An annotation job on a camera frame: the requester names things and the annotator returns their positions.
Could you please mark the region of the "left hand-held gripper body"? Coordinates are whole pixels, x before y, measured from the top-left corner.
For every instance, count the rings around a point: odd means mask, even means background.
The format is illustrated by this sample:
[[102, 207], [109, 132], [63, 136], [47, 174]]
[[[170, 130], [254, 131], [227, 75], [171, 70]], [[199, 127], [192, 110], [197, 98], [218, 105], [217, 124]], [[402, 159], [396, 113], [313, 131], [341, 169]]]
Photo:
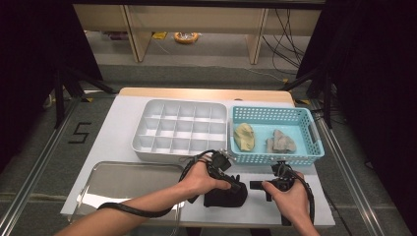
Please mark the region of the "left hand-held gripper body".
[[217, 150], [207, 158], [208, 175], [218, 180], [231, 180], [232, 177], [225, 174], [231, 167], [229, 155], [223, 150]]

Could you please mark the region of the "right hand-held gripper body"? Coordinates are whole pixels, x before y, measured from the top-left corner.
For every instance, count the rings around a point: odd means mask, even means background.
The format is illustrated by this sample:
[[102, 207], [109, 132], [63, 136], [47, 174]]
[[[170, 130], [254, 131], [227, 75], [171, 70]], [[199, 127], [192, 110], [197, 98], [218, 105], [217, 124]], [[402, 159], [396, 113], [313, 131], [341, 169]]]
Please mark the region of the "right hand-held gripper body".
[[296, 177], [295, 172], [290, 165], [285, 161], [279, 161], [271, 167], [271, 170], [275, 178], [270, 182], [276, 189], [286, 192], [292, 188]]

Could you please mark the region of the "black sock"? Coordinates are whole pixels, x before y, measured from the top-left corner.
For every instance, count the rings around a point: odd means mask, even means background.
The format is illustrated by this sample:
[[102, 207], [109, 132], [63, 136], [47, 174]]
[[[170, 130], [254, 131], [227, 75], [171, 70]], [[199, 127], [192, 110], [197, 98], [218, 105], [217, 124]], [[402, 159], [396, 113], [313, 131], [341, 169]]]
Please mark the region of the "black sock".
[[239, 182], [240, 189], [236, 193], [230, 190], [213, 189], [205, 194], [205, 207], [241, 207], [247, 200], [248, 191], [244, 183]]

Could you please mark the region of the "grey sock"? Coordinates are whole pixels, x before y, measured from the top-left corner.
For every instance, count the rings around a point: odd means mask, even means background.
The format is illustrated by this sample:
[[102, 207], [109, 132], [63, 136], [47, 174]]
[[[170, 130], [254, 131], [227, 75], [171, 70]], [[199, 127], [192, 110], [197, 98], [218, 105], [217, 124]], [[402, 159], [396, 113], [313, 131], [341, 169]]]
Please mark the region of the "grey sock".
[[280, 130], [273, 131], [273, 137], [266, 140], [267, 153], [290, 153], [297, 149], [295, 142]]

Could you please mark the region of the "beige sock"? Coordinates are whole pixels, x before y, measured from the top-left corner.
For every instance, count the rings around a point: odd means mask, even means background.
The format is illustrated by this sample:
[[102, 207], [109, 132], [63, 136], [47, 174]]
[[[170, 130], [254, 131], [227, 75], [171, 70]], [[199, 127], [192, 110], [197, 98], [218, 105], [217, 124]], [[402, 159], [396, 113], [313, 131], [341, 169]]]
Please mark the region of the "beige sock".
[[242, 151], [250, 151], [255, 147], [254, 131], [247, 123], [242, 123], [234, 129], [233, 138]]

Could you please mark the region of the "white compartment storage box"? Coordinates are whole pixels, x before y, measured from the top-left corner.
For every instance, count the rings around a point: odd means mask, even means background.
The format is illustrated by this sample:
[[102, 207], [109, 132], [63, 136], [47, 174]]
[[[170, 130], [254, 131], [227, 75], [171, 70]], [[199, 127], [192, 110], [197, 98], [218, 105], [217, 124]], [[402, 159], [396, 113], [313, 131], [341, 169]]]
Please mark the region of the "white compartment storage box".
[[147, 162], [180, 163], [208, 149], [227, 148], [227, 108], [221, 103], [150, 100], [132, 148]]

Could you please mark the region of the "blue plastic basket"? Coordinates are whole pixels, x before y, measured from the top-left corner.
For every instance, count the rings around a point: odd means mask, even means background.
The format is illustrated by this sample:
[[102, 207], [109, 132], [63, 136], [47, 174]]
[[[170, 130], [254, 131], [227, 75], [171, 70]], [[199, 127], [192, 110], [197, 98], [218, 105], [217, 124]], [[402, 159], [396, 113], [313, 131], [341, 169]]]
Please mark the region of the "blue plastic basket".
[[[248, 124], [254, 131], [252, 150], [241, 150], [233, 138], [233, 132], [241, 124]], [[306, 108], [233, 106], [230, 114], [229, 152], [236, 164], [269, 165], [285, 161], [290, 165], [311, 165], [325, 155], [314, 118]], [[267, 140], [277, 130], [295, 143], [295, 150], [286, 153], [268, 151]]]

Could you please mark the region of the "translucent grey box lid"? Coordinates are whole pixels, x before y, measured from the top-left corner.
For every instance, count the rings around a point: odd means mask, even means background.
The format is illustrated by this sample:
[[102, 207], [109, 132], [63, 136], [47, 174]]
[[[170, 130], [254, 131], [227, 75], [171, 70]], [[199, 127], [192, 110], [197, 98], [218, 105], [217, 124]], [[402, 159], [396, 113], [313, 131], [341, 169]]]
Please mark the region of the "translucent grey box lid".
[[104, 203], [122, 203], [173, 186], [182, 172], [183, 167], [176, 164], [99, 162], [77, 196], [70, 222]]

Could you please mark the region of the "person's right hand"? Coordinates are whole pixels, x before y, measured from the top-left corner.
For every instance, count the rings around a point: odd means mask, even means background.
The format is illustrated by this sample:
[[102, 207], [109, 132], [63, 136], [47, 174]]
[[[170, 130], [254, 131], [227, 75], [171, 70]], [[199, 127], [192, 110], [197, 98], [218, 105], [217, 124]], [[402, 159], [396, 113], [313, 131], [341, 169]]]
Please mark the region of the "person's right hand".
[[293, 222], [310, 220], [307, 193], [299, 179], [286, 192], [276, 189], [272, 183], [263, 181], [265, 191], [271, 194], [277, 208], [293, 225]]

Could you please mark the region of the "person's left hand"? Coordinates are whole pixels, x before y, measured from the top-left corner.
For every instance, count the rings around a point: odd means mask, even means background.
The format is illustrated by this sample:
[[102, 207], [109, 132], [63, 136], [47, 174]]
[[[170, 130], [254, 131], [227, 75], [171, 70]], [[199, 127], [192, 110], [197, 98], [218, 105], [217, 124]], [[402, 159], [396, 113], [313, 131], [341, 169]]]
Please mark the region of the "person's left hand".
[[197, 161], [185, 178], [175, 186], [180, 201], [204, 195], [213, 189], [228, 190], [230, 188], [230, 183], [209, 176], [207, 164], [203, 160]]

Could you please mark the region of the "black metal stand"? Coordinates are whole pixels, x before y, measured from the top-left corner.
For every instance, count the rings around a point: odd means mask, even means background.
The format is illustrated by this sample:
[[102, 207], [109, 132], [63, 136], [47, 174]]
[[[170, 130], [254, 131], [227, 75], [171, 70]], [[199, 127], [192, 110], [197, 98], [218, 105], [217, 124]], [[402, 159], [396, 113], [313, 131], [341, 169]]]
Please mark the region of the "black metal stand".
[[309, 98], [318, 98], [320, 94], [324, 96], [324, 120], [331, 129], [330, 107], [331, 107], [331, 75], [327, 69], [318, 67], [311, 72], [297, 78], [294, 82], [284, 85], [281, 90], [290, 91], [305, 82], [310, 81], [306, 94]]
[[54, 91], [56, 99], [56, 122], [55, 127], [58, 128], [64, 121], [64, 92], [63, 89], [69, 93], [71, 97], [81, 98], [86, 93], [81, 87], [80, 82], [86, 82], [99, 90], [109, 94], [116, 94], [117, 90], [105, 85], [100, 80], [96, 80], [80, 70], [73, 69], [68, 66], [63, 66], [56, 70], [54, 76]]

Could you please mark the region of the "black curtain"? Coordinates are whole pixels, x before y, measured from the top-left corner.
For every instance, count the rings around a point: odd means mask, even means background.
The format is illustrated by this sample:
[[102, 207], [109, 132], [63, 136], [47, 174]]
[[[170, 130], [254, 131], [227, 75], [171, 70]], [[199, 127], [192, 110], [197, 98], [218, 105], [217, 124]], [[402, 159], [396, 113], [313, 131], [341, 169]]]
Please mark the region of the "black curtain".
[[74, 2], [0, 0], [0, 173], [65, 68], [102, 78]]
[[327, 55], [341, 108], [417, 236], [417, 0], [326, 0], [300, 74]]

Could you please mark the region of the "beige wooden desk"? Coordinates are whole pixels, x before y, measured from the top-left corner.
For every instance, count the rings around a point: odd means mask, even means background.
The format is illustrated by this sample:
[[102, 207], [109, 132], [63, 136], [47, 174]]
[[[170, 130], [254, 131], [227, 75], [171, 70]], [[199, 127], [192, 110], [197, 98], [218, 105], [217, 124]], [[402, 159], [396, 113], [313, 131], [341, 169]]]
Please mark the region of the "beige wooden desk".
[[157, 31], [244, 34], [249, 62], [258, 63], [261, 37], [268, 34], [310, 36], [319, 10], [218, 7], [160, 7], [76, 4], [85, 30], [124, 31], [134, 60], [144, 60], [151, 35]]

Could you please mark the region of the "purple packet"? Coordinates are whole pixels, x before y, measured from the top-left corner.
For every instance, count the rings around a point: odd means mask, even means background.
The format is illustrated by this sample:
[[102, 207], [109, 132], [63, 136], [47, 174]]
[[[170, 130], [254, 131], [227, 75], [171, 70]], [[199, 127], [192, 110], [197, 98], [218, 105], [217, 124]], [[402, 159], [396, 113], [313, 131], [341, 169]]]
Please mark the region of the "purple packet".
[[105, 35], [107, 35], [111, 40], [128, 40], [129, 36], [125, 31], [105, 31]]

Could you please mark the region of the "aluminium floor rail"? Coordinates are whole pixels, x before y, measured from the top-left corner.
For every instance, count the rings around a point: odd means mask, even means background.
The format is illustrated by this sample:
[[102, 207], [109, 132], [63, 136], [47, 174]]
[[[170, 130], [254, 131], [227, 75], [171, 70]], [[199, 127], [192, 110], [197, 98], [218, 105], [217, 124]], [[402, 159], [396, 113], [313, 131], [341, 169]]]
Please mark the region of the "aluminium floor rail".
[[343, 183], [348, 189], [349, 196], [353, 200], [355, 208], [358, 210], [368, 233], [371, 236], [386, 236], [386, 233], [378, 220], [377, 214], [372, 208], [363, 191], [363, 188], [361, 187], [361, 184], [355, 176], [355, 173], [353, 172], [345, 153], [340, 146], [340, 143], [336, 139], [332, 128], [330, 128], [326, 123], [325, 108], [321, 106], [317, 99], [312, 99], [311, 104], [319, 131], [324, 137], [324, 143], [327, 144], [329, 148], [329, 152], [327, 153], [331, 154], [333, 157], [337, 165], [337, 170], [342, 176]]
[[33, 163], [29, 174], [26, 176], [25, 182], [20, 187], [19, 191], [11, 196], [10, 205], [0, 218], [0, 236], [10, 236], [13, 231], [26, 204], [32, 196], [33, 189], [41, 178], [48, 162], [53, 157], [53, 152], [56, 150], [56, 147], [68, 126], [71, 115], [74, 113], [74, 110], [80, 102], [81, 100], [79, 98], [72, 98], [64, 109], [64, 117], [62, 120], [58, 125], [53, 125], [53, 131], [48, 137], [47, 143], [42, 147], [41, 153]]

